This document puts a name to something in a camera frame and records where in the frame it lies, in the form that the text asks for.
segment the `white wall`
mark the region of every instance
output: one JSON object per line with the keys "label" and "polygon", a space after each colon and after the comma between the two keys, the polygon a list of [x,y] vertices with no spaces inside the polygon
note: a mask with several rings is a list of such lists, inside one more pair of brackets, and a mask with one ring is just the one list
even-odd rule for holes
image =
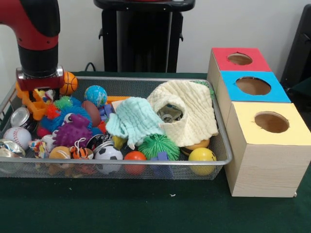
{"label": "white wall", "polygon": [[[83,70],[93,62],[104,69],[101,10],[92,0],[58,0],[61,15],[59,63]],[[184,13],[178,72],[207,72],[211,47],[258,47],[281,77],[303,7],[308,0],[197,0]],[[0,26],[0,98],[19,66],[13,31]]]}

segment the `wooden box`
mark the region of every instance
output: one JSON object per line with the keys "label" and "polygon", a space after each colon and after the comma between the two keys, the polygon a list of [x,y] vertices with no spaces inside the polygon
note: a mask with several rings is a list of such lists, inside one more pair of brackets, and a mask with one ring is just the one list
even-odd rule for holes
{"label": "wooden box", "polygon": [[225,125],[231,101],[291,102],[272,72],[221,71],[221,76],[216,98]]}
{"label": "wooden box", "polygon": [[271,71],[259,49],[212,48],[207,80],[217,93],[221,71]]}
{"label": "wooden box", "polygon": [[232,102],[227,133],[232,196],[294,196],[311,160],[311,133],[294,104]]}

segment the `black cable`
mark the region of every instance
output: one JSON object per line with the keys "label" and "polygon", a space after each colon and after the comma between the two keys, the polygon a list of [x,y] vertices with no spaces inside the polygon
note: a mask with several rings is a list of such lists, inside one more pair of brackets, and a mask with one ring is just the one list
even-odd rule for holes
{"label": "black cable", "polygon": [[95,68],[94,64],[93,64],[93,63],[91,63],[91,62],[89,62],[89,63],[86,65],[86,68],[85,68],[85,70],[84,70],[84,71],[87,71],[87,69],[88,69],[88,67],[89,67],[89,66],[92,66],[93,71],[96,71],[96,68]]}

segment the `round hole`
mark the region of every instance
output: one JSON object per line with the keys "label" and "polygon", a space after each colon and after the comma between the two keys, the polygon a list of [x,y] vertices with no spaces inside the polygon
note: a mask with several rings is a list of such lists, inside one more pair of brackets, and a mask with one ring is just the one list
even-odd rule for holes
{"label": "round hole", "polygon": [[282,133],[289,128],[288,120],[274,112],[261,112],[255,116],[255,123],[271,133]]}
{"label": "round hole", "polygon": [[252,58],[250,58],[246,54],[239,53],[239,52],[229,55],[228,59],[230,62],[240,65],[240,66],[249,65],[253,62]]}
{"label": "round hole", "polygon": [[267,82],[255,77],[242,77],[235,83],[242,92],[253,96],[267,95],[271,91]]}

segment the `purple spiky toy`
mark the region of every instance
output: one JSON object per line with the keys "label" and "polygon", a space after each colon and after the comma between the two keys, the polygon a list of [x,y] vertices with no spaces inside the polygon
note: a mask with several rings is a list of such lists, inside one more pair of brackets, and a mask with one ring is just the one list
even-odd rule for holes
{"label": "purple spiky toy", "polygon": [[86,147],[92,137],[91,130],[87,128],[89,123],[90,121],[80,114],[66,115],[63,125],[53,132],[54,145],[72,147],[76,141],[85,138],[79,142],[79,147]]}

